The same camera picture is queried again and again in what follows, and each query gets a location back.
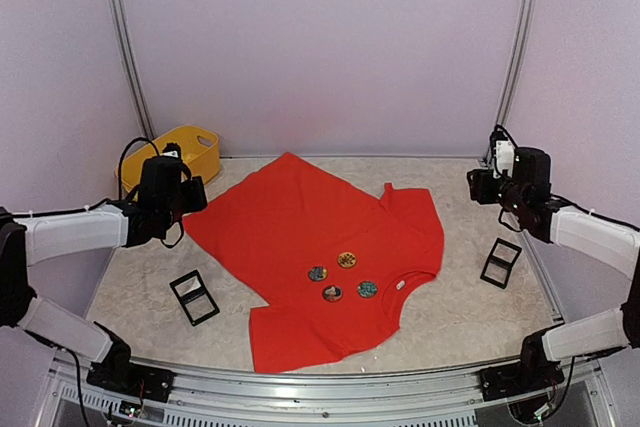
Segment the red t-shirt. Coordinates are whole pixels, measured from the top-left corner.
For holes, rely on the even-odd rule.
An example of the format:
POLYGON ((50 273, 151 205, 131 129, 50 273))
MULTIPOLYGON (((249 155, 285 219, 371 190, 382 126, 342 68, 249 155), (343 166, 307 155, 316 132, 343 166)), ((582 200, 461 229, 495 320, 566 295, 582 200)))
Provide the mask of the red t-shirt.
POLYGON ((439 274, 444 230, 431 193, 386 184, 370 195, 286 153, 185 219, 187 234, 263 300, 249 317, 253 367, 281 373, 335 363, 384 343, 404 303, 439 274), (337 257, 352 252, 357 264, 337 257), (323 282, 309 270, 324 266, 323 282), (404 280, 405 287, 396 289, 404 280), (373 281, 378 293, 361 298, 373 281), (329 285, 343 290, 327 302, 329 285))

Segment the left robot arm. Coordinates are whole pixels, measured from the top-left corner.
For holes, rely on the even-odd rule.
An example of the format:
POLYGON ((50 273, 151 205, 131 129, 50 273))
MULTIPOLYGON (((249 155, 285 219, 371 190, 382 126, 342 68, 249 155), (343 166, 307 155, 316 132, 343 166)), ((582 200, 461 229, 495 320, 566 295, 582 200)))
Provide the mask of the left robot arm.
POLYGON ((91 384, 131 392, 153 377, 131 361, 131 348, 106 326, 90 322, 36 292, 28 271, 42 263, 167 241, 186 215, 207 205, 204 181, 175 154, 144 161, 138 185, 118 199, 77 209, 1 212, 1 324, 90 364, 91 384))

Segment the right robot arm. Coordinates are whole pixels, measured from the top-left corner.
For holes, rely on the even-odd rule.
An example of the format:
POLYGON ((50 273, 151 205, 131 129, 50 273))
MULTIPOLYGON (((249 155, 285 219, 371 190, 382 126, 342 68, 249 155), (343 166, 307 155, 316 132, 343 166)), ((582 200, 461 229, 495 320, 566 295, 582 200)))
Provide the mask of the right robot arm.
POLYGON ((553 193, 551 159, 541 149, 495 140, 484 169, 467 174, 470 197, 514 217, 515 230, 575 252, 629 281, 625 301, 524 338, 516 362, 480 371, 483 396, 495 400, 563 382, 561 364, 639 346, 639 230, 553 193))

